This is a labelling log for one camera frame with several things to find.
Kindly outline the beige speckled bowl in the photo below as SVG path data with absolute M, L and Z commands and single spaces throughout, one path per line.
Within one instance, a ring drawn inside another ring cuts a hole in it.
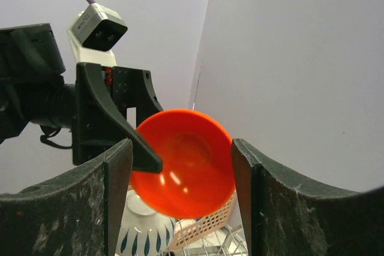
M 116 255 L 161 255 L 175 235 L 175 218 L 149 207 L 135 191 L 127 192 Z

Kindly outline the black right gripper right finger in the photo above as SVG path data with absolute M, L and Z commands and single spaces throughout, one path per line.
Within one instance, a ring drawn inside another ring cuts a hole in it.
M 383 188 L 324 184 L 240 138 L 231 157 L 250 255 L 383 254 Z

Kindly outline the red bowl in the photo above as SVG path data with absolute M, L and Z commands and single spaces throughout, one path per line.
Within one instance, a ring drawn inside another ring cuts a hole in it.
M 173 218 L 201 218 L 221 208 L 235 191 L 223 126 L 201 112 L 171 109 L 136 131 L 163 161 L 160 173 L 133 171 L 130 185 L 151 208 Z

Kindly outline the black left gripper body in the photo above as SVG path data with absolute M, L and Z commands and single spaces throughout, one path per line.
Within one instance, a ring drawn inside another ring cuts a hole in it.
M 41 127 L 41 142 L 70 129 L 75 86 L 64 83 L 64 62 L 48 23 L 1 29 L 1 140 L 27 124 Z

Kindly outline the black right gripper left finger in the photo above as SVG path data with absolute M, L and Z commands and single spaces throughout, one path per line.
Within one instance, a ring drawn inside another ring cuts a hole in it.
M 114 255 L 133 163 L 124 139 L 16 194 L 1 194 L 1 255 Z

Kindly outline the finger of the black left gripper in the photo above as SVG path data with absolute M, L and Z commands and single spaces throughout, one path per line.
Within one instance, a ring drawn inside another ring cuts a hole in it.
M 160 173 L 162 159 L 112 100 L 112 68 L 86 62 L 76 65 L 73 164 L 81 165 L 127 138 L 133 142 L 133 170 Z
M 148 70 L 113 67 L 111 97 L 124 117 L 127 109 L 136 109 L 137 127 L 163 110 L 155 94 L 151 72 Z

